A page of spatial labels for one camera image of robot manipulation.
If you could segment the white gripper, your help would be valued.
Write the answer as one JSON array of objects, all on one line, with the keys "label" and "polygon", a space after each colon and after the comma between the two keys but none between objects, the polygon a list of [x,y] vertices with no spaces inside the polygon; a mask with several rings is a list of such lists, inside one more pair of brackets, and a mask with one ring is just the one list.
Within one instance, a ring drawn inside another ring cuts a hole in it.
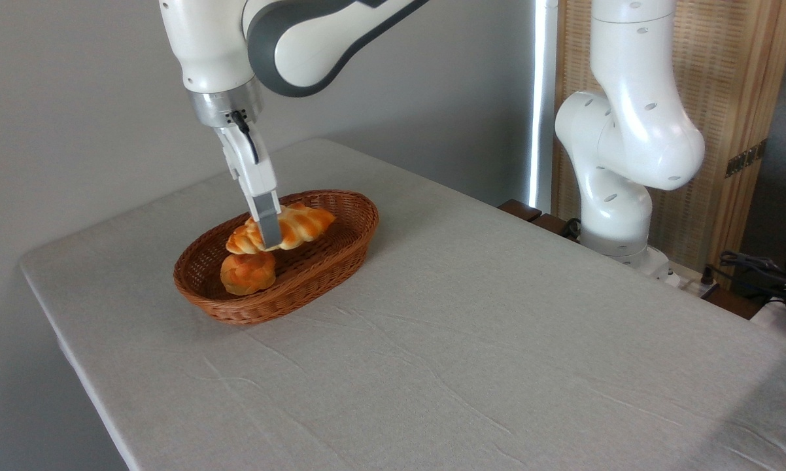
[{"label": "white gripper", "polygon": [[259,229],[264,250],[282,244],[279,226],[281,207],[277,196],[277,180],[270,155],[258,129],[248,123],[248,132],[238,126],[214,128],[223,146],[231,176],[237,180],[248,199],[250,217]]}]

